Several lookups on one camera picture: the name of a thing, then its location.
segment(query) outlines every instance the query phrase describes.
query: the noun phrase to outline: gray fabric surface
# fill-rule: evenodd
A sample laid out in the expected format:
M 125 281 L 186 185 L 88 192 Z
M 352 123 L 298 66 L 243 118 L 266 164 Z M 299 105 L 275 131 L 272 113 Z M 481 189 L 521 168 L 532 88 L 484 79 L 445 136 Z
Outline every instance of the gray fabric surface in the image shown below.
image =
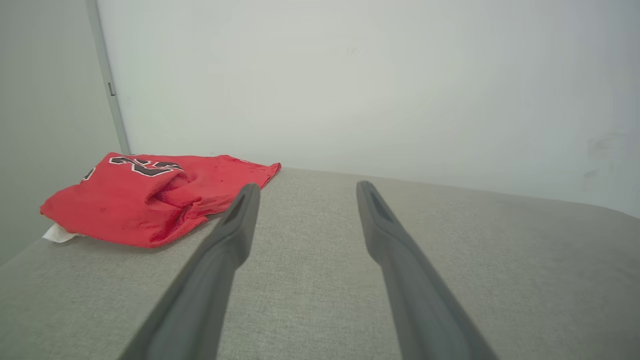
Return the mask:
M 355 183 L 372 181 L 503 359 L 640 358 L 640 220 L 285 168 L 262 191 L 218 359 L 399 359 Z M 116 359 L 216 221 L 161 249 L 39 241 L 0 268 L 0 357 Z

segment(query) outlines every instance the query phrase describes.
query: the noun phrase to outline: white cloth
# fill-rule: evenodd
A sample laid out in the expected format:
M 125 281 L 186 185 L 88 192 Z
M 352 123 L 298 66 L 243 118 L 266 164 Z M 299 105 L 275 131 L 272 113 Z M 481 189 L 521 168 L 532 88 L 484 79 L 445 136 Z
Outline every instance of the white cloth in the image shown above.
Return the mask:
M 84 235 L 69 233 L 67 232 L 67 230 L 65 230 L 64 227 L 58 225 L 58 223 L 55 223 L 49 228 L 49 230 L 47 230 L 46 233 L 44 233 L 44 235 L 42 235 L 42 238 L 53 241 L 54 243 L 63 243 L 65 241 L 71 240 L 72 238 L 75 238 L 76 236 Z

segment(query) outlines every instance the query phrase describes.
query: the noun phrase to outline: gray table surface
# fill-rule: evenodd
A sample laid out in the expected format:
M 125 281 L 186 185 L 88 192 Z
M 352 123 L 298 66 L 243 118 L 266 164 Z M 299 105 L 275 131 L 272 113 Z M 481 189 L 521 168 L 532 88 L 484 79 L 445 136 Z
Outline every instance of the gray table surface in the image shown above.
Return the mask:
M 372 181 L 503 359 L 640 359 L 640 220 L 284 168 L 262 191 L 218 359 L 399 359 L 355 198 Z M 0 268 L 2 359 L 116 359 L 217 220 L 161 249 L 37 241 Z

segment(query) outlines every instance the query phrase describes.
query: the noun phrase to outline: red cloth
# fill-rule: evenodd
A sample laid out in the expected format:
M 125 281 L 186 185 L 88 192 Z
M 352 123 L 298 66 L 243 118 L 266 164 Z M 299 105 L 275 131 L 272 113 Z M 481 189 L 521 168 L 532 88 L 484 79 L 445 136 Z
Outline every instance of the red cloth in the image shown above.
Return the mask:
M 248 183 L 263 188 L 280 171 L 228 155 L 122 156 L 109 153 L 41 214 L 70 233 L 137 247 L 170 243 L 225 211 Z

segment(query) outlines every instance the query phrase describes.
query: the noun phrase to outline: white wall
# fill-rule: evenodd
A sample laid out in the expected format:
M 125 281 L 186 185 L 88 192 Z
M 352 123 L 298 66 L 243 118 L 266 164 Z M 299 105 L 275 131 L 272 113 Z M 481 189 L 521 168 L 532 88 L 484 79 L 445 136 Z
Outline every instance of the white wall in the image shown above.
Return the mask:
M 635 0 L 99 0 L 132 152 L 640 217 Z
M 119 150 L 84 1 L 0 1 L 0 265 L 53 224 L 48 197 Z

